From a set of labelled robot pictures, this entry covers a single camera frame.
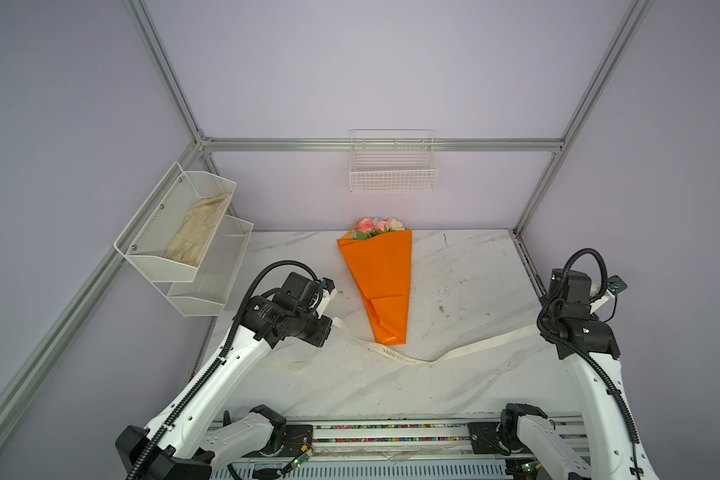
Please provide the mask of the orange wrapping paper sheet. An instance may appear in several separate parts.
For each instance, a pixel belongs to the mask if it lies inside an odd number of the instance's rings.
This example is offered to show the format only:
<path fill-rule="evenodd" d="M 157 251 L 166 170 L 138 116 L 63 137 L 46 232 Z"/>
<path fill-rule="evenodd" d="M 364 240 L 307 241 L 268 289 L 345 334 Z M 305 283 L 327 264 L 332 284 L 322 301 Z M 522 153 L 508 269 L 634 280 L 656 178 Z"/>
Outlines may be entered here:
<path fill-rule="evenodd" d="M 337 244 L 360 292 L 375 341 L 385 346 L 405 344 L 413 232 L 392 231 L 366 240 L 346 234 Z"/>

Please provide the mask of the cream printed ribbon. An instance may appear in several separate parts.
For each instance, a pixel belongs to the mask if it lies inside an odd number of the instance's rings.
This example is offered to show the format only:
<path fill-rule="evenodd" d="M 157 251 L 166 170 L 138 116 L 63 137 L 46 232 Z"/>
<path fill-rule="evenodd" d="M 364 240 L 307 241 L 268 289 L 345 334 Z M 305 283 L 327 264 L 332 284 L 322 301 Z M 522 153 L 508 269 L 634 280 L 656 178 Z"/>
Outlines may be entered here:
<path fill-rule="evenodd" d="M 391 363 L 403 367 L 432 366 L 443 364 L 445 362 L 456 360 L 485 351 L 504 347 L 511 343 L 523 340 L 527 337 L 538 336 L 539 330 L 535 325 L 524 326 L 511 330 L 507 333 L 499 334 L 490 338 L 482 339 L 467 345 L 450 349 L 435 359 L 421 359 L 405 355 L 392 346 L 381 344 L 375 341 L 366 341 L 357 337 L 347 322 L 340 317 L 334 316 L 333 329 L 341 331 L 353 344 L 362 347 L 367 353 L 374 354 L 378 358 L 382 358 L 385 363 Z"/>

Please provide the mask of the cream fake rose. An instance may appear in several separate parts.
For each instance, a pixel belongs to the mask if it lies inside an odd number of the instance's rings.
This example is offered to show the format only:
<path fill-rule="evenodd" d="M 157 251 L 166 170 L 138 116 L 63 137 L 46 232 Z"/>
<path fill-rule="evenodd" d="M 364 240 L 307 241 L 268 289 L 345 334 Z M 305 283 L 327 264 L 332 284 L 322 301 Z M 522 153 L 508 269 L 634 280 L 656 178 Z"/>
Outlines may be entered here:
<path fill-rule="evenodd" d="M 405 224 L 403 221 L 390 217 L 387 219 L 388 228 L 390 231 L 404 231 L 405 230 Z"/>

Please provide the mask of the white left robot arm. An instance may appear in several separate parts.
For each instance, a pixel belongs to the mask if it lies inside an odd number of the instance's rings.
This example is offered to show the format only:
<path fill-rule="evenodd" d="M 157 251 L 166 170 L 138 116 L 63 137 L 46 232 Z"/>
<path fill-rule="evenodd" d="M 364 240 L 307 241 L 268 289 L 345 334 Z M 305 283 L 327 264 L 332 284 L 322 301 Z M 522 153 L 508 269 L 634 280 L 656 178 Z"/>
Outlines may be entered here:
<path fill-rule="evenodd" d="M 333 321 L 325 310 L 333 280 L 296 260 L 276 261 L 253 280 L 223 341 L 197 375 L 144 427 L 128 426 L 115 447 L 129 479 L 209 479 L 249 454 L 274 456 L 285 444 L 286 419 L 266 405 L 242 419 L 216 416 L 247 374 L 278 343 L 295 338 L 320 348 Z"/>

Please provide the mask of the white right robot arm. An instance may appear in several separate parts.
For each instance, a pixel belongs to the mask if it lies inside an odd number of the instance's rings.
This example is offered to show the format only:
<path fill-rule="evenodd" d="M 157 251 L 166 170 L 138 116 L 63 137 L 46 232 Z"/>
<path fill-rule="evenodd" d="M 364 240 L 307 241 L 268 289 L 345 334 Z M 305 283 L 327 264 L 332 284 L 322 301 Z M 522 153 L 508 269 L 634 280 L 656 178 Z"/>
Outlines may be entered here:
<path fill-rule="evenodd" d="M 583 458 L 539 407 L 509 403 L 497 428 L 505 455 L 528 450 L 552 479 L 654 479 L 622 381 L 621 352 L 610 325 L 595 313 L 609 288 L 607 265 L 593 248 L 553 270 L 536 327 L 555 346 L 572 382 L 585 427 Z"/>

